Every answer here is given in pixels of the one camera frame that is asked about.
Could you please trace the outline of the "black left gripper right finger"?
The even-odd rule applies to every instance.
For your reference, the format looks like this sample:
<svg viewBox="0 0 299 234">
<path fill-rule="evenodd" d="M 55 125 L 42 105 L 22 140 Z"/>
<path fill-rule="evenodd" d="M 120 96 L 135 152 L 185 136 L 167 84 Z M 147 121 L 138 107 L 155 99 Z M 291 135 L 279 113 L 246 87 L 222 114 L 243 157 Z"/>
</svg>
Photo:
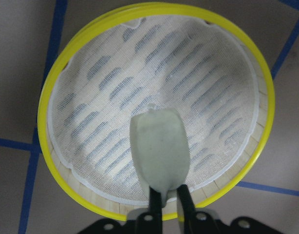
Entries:
<svg viewBox="0 0 299 234">
<path fill-rule="evenodd" d="M 178 217 L 187 217 L 195 212 L 188 186 L 183 184 L 177 188 L 177 214 Z"/>
</svg>

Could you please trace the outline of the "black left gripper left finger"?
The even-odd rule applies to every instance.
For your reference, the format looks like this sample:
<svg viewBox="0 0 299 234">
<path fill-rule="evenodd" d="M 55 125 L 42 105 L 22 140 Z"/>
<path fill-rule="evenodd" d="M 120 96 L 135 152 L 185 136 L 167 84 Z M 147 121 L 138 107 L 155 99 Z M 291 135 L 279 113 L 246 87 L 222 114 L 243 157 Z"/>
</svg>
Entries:
<svg viewBox="0 0 299 234">
<path fill-rule="evenodd" d="M 162 219 L 162 197 L 152 187 L 149 188 L 149 212 Z"/>
</svg>

